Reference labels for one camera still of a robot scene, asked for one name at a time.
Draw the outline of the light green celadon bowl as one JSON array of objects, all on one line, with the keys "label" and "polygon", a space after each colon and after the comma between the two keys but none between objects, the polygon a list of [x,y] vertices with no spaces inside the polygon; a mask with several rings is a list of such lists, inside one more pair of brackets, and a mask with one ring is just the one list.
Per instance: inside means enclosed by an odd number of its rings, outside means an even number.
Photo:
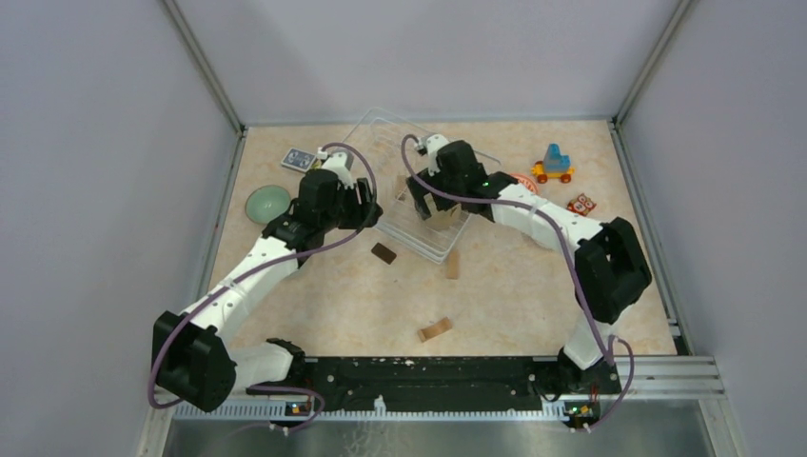
[{"label": "light green celadon bowl", "polygon": [[268,185],[253,190],[246,199],[246,217],[255,224],[266,225],[285,213],[291,203],[290,193],[281,186]]}]

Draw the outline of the white orange pattern bowl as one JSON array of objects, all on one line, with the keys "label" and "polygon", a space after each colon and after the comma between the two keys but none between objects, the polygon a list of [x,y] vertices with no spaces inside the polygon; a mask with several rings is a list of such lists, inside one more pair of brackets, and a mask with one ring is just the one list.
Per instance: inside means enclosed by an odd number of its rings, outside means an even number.
[{"label": "white orange pattern bowl", "polygon": [[530,192],[539,194],[538,185],[529,176],[520,173],[512,173],[511,176],[514,177],[520,184],[525,186]]}]

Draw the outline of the beige flower pattern bowl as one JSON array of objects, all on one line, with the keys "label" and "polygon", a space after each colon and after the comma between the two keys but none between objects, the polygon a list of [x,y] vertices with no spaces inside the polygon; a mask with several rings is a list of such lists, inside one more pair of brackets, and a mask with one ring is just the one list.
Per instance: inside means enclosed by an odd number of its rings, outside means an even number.
[{"label": "beige flower pattern bowl", "polygon": [[462,207],[459,204],[450,209],[438,209],[432,194],[425,195],[424,201],[430,215],[423,222],[429,229],[436,231],[448,230],[459,220],[462,214]]}]

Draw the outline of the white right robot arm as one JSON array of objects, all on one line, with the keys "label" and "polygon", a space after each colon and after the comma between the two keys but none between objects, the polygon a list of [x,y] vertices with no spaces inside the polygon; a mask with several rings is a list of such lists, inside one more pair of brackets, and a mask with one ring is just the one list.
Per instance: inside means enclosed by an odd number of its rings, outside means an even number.
[{"label": "white right robot arm", "polygon": [[571,392],[585,391],[596,381],[595,364],[614,361],[613,326],[652,283],[633,225],[621,217],[588,218],[540,197],[506,172],[488,172],[464,140],[407,134],[401,155],[422,219],[461,207],[563,256],[583,318],[561,349],[558,378]]}]

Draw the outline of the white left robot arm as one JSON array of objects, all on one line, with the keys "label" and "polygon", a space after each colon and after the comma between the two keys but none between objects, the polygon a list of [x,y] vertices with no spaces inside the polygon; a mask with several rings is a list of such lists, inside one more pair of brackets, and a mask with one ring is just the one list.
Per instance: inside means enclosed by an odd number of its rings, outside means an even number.
[{"label": "white left robot arm", "polygon": [[230,274],[179,313],[165,311],[151,331],[147,399],[165,408],[157,388],[211,412],[236,385],[227,345],[251,312],[310,257],[340,247],[374,226],[383,210],[374,174],[315,169],[303,176],[288,209],[268,222]]}]

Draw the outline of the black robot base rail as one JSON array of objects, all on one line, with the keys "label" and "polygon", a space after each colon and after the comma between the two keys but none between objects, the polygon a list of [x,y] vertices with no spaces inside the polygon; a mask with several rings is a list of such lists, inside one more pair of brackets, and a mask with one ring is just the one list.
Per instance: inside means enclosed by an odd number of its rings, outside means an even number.
[{"label": "black robot base rail", "polygon": [[281,384],[319,393],[327,412],[538,411],[552,400],[597,402],[621,391],[606,362],[580,371],[555,356],[308,358]]}]

